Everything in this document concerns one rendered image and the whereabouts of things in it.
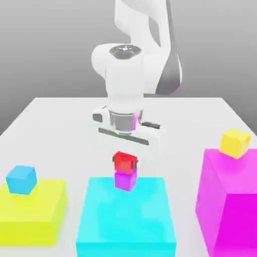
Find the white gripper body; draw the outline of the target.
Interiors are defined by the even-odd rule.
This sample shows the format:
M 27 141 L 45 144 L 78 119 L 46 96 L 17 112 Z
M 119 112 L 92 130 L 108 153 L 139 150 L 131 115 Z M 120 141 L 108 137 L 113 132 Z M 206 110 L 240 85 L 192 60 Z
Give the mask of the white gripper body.
M 97 145 L 108 153 L 121 151 L 131 155 L 151 155 L 158 152 L 164 137 L 162 129 L 141 126 L 131 134 L 118 134 L 102 126 L 96 126 Z

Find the large magenta box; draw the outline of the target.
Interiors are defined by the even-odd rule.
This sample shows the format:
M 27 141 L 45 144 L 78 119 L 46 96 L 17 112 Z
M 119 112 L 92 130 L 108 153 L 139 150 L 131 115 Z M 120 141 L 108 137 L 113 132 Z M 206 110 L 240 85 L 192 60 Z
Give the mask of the large magenta box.
M 257 257 L 257 149 L 206 149 L 195 211 L 209 257 Z

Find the small red cube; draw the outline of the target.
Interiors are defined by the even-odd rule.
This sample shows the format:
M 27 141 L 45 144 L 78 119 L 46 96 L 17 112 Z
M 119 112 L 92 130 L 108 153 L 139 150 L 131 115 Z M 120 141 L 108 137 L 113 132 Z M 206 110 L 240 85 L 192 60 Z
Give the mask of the small red cube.
M 116 172 L 122 172 L 126 174 L 131 174 L 134 170 L 133 161 L 138 160 L 134 155 L 130 155 L 124 152 L 115 153 L 114 169 Z

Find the small blue cube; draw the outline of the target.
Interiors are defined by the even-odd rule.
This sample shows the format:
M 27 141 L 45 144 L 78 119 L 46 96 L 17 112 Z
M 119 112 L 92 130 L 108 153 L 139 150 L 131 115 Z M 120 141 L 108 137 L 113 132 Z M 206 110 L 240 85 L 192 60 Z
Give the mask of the small blue cube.
M 6 182 L 11 194 L 29 195 L 37 185 L 36 170 L 31 166 L 15 166 L 7 174 Z

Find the small yellow cube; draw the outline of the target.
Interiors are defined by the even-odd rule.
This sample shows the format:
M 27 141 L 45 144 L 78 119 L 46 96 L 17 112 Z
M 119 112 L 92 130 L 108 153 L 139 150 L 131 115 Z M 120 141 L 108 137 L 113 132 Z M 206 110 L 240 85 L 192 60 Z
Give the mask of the small yellow cube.
M 222 134 L 220 152 L 235 159 L 241 158 L 247 151 L 251 134 L 230 128 Z

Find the large cyan box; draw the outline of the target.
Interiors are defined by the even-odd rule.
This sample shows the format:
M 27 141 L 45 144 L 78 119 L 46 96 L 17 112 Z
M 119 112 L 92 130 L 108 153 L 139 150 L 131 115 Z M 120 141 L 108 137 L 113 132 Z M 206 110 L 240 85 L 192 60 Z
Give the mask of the large cyan box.
M 164 178 L 140 177 L 131 192 L 113 177 L 89 178 L 77 257 L 175 257 L 176 246 Z

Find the small purple cube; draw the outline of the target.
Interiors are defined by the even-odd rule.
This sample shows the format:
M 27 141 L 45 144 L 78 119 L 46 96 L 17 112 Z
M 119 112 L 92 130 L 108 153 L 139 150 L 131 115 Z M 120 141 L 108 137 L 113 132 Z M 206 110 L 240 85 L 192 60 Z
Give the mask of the small purple cube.
M 124 191 L 130 192 L 137 183 L 137 169 L 134 169 L 131 174 L 115 172 L 114 184 L 115 187 Z

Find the large yellow box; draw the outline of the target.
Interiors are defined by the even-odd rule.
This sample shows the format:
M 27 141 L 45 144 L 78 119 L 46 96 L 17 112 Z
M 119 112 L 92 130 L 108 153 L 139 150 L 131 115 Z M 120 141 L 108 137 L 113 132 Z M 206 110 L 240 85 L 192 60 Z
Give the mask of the large yellow box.
M 55 246 L 68 203 L 64 179 L 40 179 L 29 195 L 0 188 L 0 246 Z

